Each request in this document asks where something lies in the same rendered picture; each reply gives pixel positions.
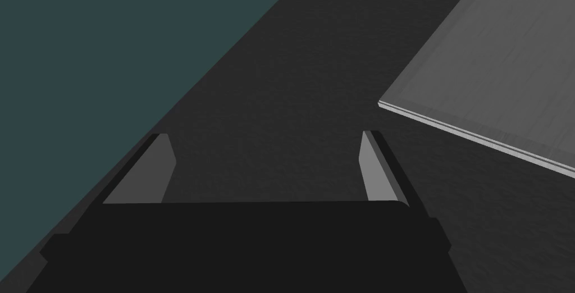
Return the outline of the grey door leaf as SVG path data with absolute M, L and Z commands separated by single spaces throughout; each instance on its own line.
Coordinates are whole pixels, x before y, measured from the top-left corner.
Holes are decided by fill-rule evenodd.
M 460 0 L 378 105 L 575 178 L 575 0 Z

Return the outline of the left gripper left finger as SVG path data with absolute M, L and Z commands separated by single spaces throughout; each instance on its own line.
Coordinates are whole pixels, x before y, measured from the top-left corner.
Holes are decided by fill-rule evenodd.
M 154 134 L 151 143 L 120 177 L 104 204 L 161 203 L 176 157 L 168 134 Z

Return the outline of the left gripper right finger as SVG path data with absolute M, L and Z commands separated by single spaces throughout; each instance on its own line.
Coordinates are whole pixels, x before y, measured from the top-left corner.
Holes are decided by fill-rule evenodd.
M 363 131 L 358 160 L 369 201 L 409 205 L 401 185 L 403 170 L 380 132 Z

